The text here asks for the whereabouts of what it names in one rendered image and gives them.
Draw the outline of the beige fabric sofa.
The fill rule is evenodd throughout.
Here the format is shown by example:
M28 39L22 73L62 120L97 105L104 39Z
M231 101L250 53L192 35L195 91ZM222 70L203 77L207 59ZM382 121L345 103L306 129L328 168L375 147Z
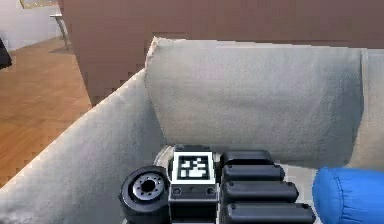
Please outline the beige fabric sofa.
M259 147L297 177L384 171L384 49L155 38L142 70L0 188L0 224L121 224L123 179L174 143Z

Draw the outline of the grey table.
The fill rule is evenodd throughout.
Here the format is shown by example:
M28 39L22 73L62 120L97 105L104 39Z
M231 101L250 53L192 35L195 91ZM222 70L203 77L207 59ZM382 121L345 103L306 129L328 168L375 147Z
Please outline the grey table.
M51 18L53 18L56 21L56 23L58 24L62 38L64 40L65 48L69 49L68 35L66 33L63 15L61 13L52 14Z

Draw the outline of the black object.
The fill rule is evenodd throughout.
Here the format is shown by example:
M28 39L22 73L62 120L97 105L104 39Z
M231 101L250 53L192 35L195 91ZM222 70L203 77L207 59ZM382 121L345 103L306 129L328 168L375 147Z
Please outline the black object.
M0 38L0 70L12 65L11 56Z

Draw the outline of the blue round cushion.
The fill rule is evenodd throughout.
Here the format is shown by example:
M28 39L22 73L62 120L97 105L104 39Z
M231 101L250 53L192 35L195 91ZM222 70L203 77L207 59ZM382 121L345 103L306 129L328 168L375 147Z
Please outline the blue round cushion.
M321 168L312 196L323 224L384 224L384 172Z

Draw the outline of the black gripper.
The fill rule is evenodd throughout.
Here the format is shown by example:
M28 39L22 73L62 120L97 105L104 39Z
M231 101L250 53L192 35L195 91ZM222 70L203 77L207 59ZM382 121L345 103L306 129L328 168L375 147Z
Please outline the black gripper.
M146 166L133 171L119 194L124 224L169 224L166 169Z

